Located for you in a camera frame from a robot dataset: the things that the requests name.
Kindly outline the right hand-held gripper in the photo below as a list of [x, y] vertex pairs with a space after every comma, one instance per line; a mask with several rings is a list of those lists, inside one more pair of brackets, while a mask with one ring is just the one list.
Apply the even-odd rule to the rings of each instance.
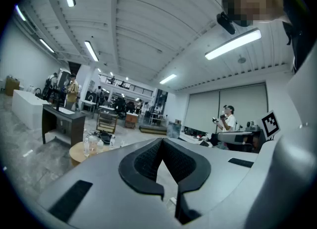
[[247, 122], [246, 129], [238, 132], [221, 132], [217, 139], [229, 150], [258, 153], [263, 144], [274, 139], [280, 125], [274, 111], [269, 111], [256, 121]]

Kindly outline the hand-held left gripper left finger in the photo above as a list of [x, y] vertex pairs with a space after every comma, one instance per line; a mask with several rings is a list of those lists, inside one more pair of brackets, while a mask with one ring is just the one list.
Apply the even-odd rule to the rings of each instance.
[[164, 187], [157, 183], [158, 169], [163, 161], [162, 139], [127, 154], [120, 162], [118, 172], [122, 180], [134, 191], [164, 198]]

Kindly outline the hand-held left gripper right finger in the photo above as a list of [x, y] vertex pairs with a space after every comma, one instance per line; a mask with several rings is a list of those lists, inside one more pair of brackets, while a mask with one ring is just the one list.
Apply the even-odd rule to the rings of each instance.
[[186, 224], [201, 214], [188, 207], [184, 194], [199, 190], [211, 173], [209, 161], [167, 138], [162, 141], [162, 159], [178, 185], [175, 218]]

